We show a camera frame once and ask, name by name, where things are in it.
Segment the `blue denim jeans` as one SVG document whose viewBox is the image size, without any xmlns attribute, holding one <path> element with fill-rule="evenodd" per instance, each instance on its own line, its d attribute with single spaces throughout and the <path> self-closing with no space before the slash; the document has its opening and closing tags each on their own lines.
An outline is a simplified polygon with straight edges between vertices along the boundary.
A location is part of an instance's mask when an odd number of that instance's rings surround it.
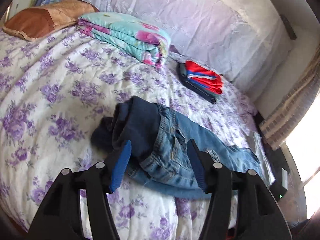
<svg viewBox="0 0 320 240">
<path fill-rule="evenodd" d="M 126 174 L 162 194 L 184 199 L 209 199 L 198 186 L 188 155 L 187 142 L 230 170 L 250 168 L 263 176 L 257 156 L 248 148 L 225 145 L 214 133 L 177 111 L 133 96 L 118 103 L 112 117 L 105 116 L 94 130 L 91 143 L 106 152 L 131 141 Z"/>
</svg>

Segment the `beige striped curtain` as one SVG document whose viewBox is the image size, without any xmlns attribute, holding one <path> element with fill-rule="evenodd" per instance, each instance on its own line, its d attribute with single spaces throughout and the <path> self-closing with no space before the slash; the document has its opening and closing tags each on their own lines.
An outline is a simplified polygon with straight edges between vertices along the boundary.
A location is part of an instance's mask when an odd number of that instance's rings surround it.
<svg viewBox="0 0 320 240">
<path fill-rule="evenodd" d="M 265 142 L 277 150 L 313 104 L 319 94 L 319 49 L 294 86 L 275 110 L 259 125 Z"/>
</svg>

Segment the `purple floral bedspread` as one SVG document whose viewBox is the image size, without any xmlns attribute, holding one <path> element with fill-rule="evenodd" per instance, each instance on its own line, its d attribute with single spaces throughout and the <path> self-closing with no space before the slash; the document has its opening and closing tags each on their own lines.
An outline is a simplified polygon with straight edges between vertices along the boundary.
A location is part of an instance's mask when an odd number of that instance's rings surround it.
<svg viewBox="0 0 320 240">
<path fill-rule="evenodd" d="M 182 113 L 227 145 L 252 148 L 274 182 L 257 111 L 230 83 L 212 104 L 180 83 L 172 59 L 156 69 L 76 27 L 34 42 L 1 33 L 1 209 L 19 229 L 29 229 L 63 168 L 82 171 L 104 159 L 91 134 L 134 95 Z"/>
</svg>

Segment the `dark folded garments stack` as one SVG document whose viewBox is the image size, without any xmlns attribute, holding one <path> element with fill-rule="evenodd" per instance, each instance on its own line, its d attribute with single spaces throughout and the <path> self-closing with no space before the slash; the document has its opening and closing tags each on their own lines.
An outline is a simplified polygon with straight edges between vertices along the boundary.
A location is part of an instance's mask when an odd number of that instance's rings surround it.
<svg viewBox="0 0 320 240">
<path fill-rule="evenodd" d="M 177 65 L 177 73 L 179 81 L 181 82 L 184 87 L 188 88 L 189 90 L 192 90 L 208 102 L 215 104 L 216 103 L 216 97 L 208 92 L 205 92 L 203 88 L 201 88 L 198 85 L 193 84 L 188 78 L 187 74 L 185 72 L 185 64 L 184 63 L 178 63 Z"/>
</svg>

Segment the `red folded garment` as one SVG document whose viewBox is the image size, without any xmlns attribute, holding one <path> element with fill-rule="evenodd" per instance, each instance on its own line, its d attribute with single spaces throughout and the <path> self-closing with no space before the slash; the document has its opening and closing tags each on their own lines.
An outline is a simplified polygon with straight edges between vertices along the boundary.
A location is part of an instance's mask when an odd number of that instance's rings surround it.
<svg viewBox="0 0 320 240">
<path fill-rule="evenodd" d="M 206 92 L 210 92 L 214 95 L 222 94 L 223 81 L 221 76 L 216 72 L 204 68 L 193 61 L 185 62 L 185 70 L 187 79 L 194 85 L 197 85 Z"/>
</svg>

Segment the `teal pink floral folded blanket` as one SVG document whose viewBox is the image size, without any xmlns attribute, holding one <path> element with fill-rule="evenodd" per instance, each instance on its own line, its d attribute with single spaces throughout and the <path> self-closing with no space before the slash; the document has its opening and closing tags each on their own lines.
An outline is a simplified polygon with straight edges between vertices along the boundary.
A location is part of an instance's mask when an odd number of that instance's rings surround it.
<svg viewBox="0 0 320 240">
<path fill-rule="evenodd" d="M 170 36 L 161 28 L 129 14 L 93 12 L 78 18 L 83 34 L 107 42 L 138 61 L 161 68 L 165 64 Z"/>
</svg>

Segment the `brown satin pillow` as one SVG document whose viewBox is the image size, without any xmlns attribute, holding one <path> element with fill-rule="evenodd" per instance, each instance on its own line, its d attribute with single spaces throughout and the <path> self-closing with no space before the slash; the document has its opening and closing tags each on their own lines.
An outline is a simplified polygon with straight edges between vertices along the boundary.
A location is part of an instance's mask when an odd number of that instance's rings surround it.
<svg viewBox="0 0 320 240">
<path fill-rule="evenodd" d="M 77 24 L 83 14 L 98 11 L 82 0 L 63 0 L 24 9 L 5 22 L 2 29 L 9 35 L 34 41 Z"/>
</svg>

